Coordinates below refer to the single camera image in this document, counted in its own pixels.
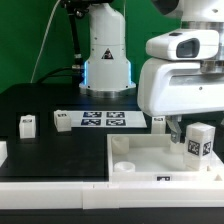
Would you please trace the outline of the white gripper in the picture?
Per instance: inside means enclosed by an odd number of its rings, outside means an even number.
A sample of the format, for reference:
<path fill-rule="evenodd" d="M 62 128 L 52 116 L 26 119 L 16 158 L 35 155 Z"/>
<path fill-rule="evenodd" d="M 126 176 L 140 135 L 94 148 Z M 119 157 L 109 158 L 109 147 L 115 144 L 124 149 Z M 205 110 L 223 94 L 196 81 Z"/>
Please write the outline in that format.
<path fill-rule="evenodd" d="M 147 115 L 167 116 L 171 141 L 181 142 L 181 116 L 224 111 L 224 74 L 202 73 L 199 62 L 151 58 L 141 70 L 137 102 Z"/>

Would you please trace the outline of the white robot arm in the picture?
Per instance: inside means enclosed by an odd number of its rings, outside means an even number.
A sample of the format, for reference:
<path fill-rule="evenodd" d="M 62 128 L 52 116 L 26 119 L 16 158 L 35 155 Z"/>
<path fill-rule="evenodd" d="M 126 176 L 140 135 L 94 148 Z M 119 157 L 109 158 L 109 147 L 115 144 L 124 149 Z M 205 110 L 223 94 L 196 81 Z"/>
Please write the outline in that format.
<path fill-rule="evenodd" d="M 137 101 L 145 114 L 166 118 L 177 143 L 183 115 L 224 111 L 224 0 L 151 2 L 181 25 L 147 41 Z"/>

